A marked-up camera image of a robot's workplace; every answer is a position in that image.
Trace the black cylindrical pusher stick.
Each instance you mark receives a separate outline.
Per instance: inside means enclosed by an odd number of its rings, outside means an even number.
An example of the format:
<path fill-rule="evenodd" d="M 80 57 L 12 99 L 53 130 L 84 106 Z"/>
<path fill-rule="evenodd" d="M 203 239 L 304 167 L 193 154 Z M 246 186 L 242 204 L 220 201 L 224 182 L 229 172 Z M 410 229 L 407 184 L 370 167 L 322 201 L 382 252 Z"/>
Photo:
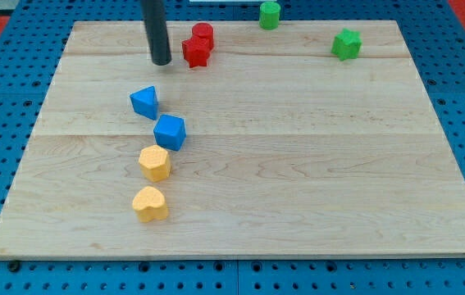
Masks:
<path fill-rule="evenodd" d="M 165 66 L 171 62 L 171 48 L 164 1 L 141 0 L 140 5 L 152 62 L 157 66 Z"/>

